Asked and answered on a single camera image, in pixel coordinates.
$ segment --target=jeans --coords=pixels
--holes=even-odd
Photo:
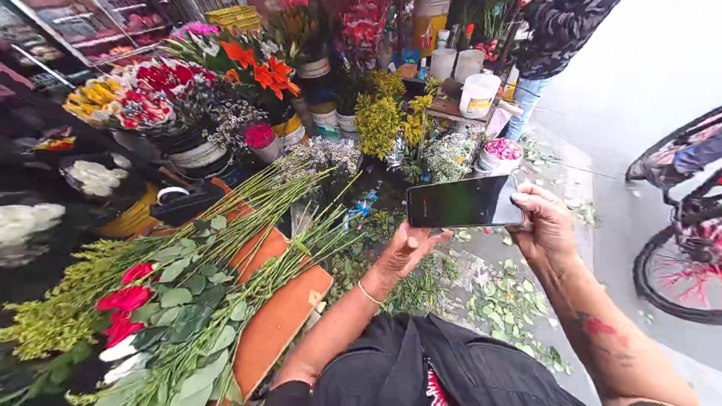
[[[536,105],[539,104],[539,99],[542,98],[544,88],[549,86],[552,79],[554,79],[554,77],[546,79],[519,78],[516,82],[516,90],[514,90],[514,101],[524,110],[524,113],[519,117],[514,117],[509,120],[506,134],[504,135],[506,139],[512,139],[513,141],[519,140],[524,132],[524,127],[526,127],[531,118],[531,114],[534,112]]]

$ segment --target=forearm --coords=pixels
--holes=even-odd
[[[361,279],[366,293],[377,301],[385,299],[398,280],[382,276],[376,266]],[[288,381],[313,385],[326,364],[356,341],[368,325],[378,304],[354,286],[321,317],[294,349],[279,372],[274,387]]]
[[[654,341],[617,308],[578,256],[533,264],[574,351],[603,399],[697,405]]]

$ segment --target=bicycle wheel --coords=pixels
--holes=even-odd
[[[722,266],[692,261],[673,236],[670,225],[637,255],[633,268],[637,294],[680,319],[722,325]]]

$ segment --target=fingernail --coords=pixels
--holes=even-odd
[[[526,203],[529,200],[529,196],[524,193],[514,193],[511,195],[511,199],[517,203]]]

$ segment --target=bottle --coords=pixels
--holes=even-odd
[[[419,76],[421,80],[426,80],[429,77],[429,68],[426,67],[426,58],[421,58],[421,67],[419,68]]]

